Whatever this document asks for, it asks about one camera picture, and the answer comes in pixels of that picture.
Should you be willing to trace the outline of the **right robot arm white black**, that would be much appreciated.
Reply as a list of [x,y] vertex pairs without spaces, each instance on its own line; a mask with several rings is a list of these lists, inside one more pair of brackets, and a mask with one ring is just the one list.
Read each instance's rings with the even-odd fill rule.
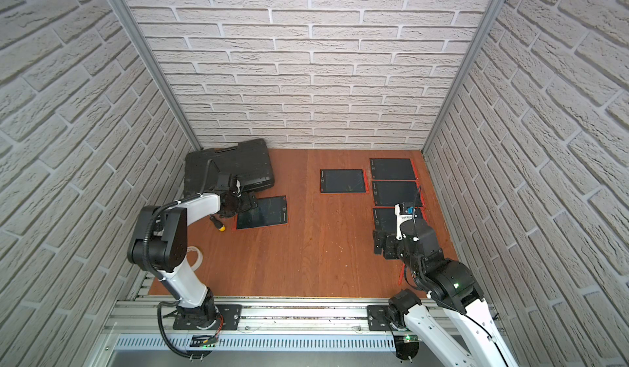
[[393,335],[397,358],[413,359],[422,342],[445,366],[517,365],[471,270],[444,256],[425,220],[404,217],[396,234],[376,232],[374,243],[403,262],[411,286],[368,309],[371,327]]

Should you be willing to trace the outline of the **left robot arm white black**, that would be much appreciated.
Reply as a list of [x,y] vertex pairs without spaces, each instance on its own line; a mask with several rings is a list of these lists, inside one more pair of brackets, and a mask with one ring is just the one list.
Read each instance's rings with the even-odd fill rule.
[[242,206],[242,187],[236,175],[221,172],[210,190],[139,212],[127,259],[154,274],[175,299],[176,311],[192,326],[214,324],[218,310],[211,290],[187,260],[188,227],[209,219],[219,231],[223,218],[236,216]]

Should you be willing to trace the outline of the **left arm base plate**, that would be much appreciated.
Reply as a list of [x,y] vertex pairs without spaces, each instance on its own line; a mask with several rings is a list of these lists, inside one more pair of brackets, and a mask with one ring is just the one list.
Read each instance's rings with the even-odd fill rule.
[[236,330],[240,321],[242,305],[213,304],[184,308],[177,306],[175,330]]

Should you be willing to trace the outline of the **black screwdriver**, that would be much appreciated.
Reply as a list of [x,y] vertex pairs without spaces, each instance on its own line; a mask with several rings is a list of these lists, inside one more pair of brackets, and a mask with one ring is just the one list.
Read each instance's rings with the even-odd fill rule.
[[210,220],[214,224],[216,229],[218,229],[218,231],[220,231],[220,232],[226,231],[226,227],[225,227],[224,223],[222,221],[220,221],[219,219],[217,219],[215,216],[210,216]]

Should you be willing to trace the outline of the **black plastic tool case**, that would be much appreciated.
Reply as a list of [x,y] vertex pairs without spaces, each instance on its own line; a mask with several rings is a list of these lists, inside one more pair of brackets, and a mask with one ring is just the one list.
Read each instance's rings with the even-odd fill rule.
[[259,192],[275,185],[270,153],[264,139],[252,139],[222,149],[204,149],[186,155],[183,196],[209,192],[220,173],[235,175],[243,192]]

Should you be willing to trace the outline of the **writing tablet red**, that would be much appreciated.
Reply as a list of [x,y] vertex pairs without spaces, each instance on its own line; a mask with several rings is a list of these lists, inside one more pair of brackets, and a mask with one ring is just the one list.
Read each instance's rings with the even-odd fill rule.
[[288,223],[286,196],[262,198],[257,201],[257,204],[256,208],[239,213],[236,229],[254,229]]
[[322,169],[321,193],[367,193],[366,176],[361,169]]

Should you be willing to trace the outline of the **white tape roll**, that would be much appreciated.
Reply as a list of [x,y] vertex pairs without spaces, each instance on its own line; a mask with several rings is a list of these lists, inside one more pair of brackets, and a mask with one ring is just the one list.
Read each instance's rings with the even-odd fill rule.
[[190,253],[193,254],[193,256],[196,258],[196,260],[190,265],[192,271],[195,272],[200,268],[201,264],[203,263],[203,254],[198,247],[194,246],[187,248],[187,255],[189,255]]

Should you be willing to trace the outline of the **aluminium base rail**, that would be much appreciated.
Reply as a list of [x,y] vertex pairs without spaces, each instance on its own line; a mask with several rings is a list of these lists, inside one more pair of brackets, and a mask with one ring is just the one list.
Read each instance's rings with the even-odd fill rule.
[[[118,302],[88,358],[90,366],[111,365],[115,355],[135,352],[134,364],[216,366],[239,352],[383,353],[396,357],[390,332],[370,332],[368,305],[384,298],[220,297],[219,304],[242,305],[236,330],[175,330],[174,310],[162,297]],[[432,351],[417,342],[416,355]]]

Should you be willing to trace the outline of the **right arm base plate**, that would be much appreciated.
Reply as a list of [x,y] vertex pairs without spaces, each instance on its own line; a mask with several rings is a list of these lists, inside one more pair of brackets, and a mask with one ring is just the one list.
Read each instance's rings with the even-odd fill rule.
[[368,305],[366,307],[366,312],[370,332],[392,331],[388,306]]

